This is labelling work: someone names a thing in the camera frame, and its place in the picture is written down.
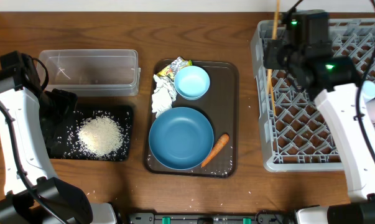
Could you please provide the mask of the light blue cup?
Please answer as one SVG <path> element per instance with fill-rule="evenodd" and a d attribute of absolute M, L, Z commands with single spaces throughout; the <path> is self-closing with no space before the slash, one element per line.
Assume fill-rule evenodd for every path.
<path fill-rule="evenodd" d="M 366 80 L 361 89 L 361 96 L 366 103 L 375 99 L 375 83 Z"/>

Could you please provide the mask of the light blue bowl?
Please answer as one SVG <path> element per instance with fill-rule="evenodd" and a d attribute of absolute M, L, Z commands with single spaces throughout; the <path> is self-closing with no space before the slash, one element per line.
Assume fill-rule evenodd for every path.
<path fill-rule="evenodd" d="M 174 85 L 181 97 L 186 100 L 197 100 L 209 90 L 210 76 L 201 67 L 187 66 L 177 72 Z"/>

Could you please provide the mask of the large blue plate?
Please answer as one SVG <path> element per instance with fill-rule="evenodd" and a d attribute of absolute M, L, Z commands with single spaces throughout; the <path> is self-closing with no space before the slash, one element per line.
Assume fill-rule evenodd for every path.
<path fill-rule="evenodd" d="M 172 108 L 152 123 L 149 148 L 163 166 L 187 170 L 200 165 L 215 141 L 211 123 L 201 112 L 187 107 Z"/>

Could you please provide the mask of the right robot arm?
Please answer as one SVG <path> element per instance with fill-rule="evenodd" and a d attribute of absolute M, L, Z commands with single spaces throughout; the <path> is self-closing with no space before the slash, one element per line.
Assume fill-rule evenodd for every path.
<path fill-rule="evenodd" d="M 334 56 L 329 14 L 283 13 L 284 36 L 269 42 L 267 69 L 289 72 L 308 93 L 330 129 L 342 162 L 349 204 L 297 210 L 296 223 L 375 223 L 375 129 L 361 97 L 363 76 L 352 59 Z"/>

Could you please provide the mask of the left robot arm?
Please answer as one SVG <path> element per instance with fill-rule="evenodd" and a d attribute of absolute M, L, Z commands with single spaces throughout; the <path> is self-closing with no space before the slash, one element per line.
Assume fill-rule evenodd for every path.
<path fill-rule="evenodd" d="M 0 56 L 0 140 L 6 178 L 0 223 L 119 223 L 110 203 L 90 203 L 86 194 L 60 180 L 44 134 L 69 118 L 77 96 L 47 91 L 37 58 L 13 51 Z"/>

